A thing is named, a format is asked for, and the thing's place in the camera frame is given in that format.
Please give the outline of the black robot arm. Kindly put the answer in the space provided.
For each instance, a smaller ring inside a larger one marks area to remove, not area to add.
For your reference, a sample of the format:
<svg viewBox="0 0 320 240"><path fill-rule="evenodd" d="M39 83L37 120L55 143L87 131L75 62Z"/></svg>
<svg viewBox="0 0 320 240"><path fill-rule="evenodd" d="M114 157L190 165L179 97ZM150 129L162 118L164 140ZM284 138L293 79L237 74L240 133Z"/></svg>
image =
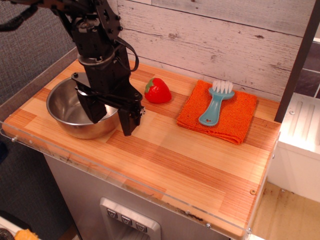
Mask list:
<svg viewBox="0 0 320 240"><path fill-rule="evenodd" d="M56 14L76 45L85 72L71 78L88 118L96 124L107 113L105 105L114 107L124 135L130 136L144 107L142 94L130 83L139 60L130 67L127 50L133 47L119 37L120 16L106 0L37 0L35 5Z"/></svg>

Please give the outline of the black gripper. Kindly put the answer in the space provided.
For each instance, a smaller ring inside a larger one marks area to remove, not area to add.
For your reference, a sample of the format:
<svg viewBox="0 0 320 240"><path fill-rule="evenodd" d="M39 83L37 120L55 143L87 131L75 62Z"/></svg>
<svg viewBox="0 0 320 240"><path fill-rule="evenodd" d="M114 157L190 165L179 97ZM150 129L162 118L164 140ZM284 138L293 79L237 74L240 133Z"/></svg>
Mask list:
<svg viewBox="0 0 320 240"><path fill-rule="evenodd" d="M96 124L106 114L105 105L118 109L123 134L130 136L140 125L143 106L142 94L130 83L130 76L138 68L139 60L130 68L128 47L110 46L105 55L89 56L81 50L77 59L84 72L74 73L77 97L89 120Z"/></svg>

